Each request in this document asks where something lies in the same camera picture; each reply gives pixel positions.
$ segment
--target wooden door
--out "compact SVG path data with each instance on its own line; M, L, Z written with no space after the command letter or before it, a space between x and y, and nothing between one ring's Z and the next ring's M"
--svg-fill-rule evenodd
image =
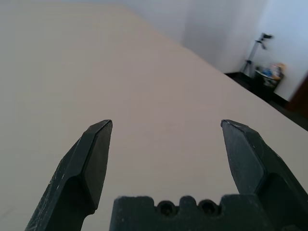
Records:
M291 112L298 111L308 119L308 76L288 103L286 109Z

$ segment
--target screw hole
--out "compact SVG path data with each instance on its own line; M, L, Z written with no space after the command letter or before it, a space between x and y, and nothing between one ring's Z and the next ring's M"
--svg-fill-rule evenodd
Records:
M216 216L219 214L219 207L211 200L201 201L198 207L207 216Z
M171 217L176 214L176 208L170 201L160 202L157 206L157 211L166 217Z

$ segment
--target table surface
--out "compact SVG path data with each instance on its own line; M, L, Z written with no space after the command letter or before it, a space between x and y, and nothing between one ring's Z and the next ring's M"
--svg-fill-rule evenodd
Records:
M112 119L97 212L113 200L155 204L237 193L220 128L257 130L308 191L308 133L122 6L0 7L0 230L23 230L59 161L89 125Z

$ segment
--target white wall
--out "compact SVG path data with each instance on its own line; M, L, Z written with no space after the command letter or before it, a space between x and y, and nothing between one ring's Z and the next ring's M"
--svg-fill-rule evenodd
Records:
M274 35L267 42L268 50L259 50L255 62L286 64L286 78L276 93L286 100L300 86L308 71L308 1L271 0L260 21L258 32Z
M193 0L122 0L161 33L178 43L184 36L189 5Z
M218 70L240 69L268 0L194 0L183 44Z

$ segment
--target tripod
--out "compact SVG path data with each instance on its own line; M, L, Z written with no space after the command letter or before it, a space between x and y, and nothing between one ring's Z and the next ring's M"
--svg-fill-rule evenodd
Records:
M256 54L258 45L261 44L262 48L263 48L264 50L266 50L267 48L266 48L266 46L264 45L263 41L264 41L265 39L271 39L271 38L273 38L272 35L267 35L267 34L262 33L262 35L261 35L261 37L259 38L259 40L256 40L256 42L255 42L255 44L254 44L254 46L253 46L253 48L252 48L252 50L251 50L251 52L250 52L250 55L249 55L249 57L248 57L248 60L245 61L244 66L242 67L241 71L239 72L239 74L238 74L238 76L237 76L238 78L241 77L242 74L245 74L245 72L246 72L247 70L248 70L248 76L249 76L249 77L252 76L253 71L254 71L254 70L253 70L254 67L253 67L252 59L253 59L253 57L254 57L255 54Z

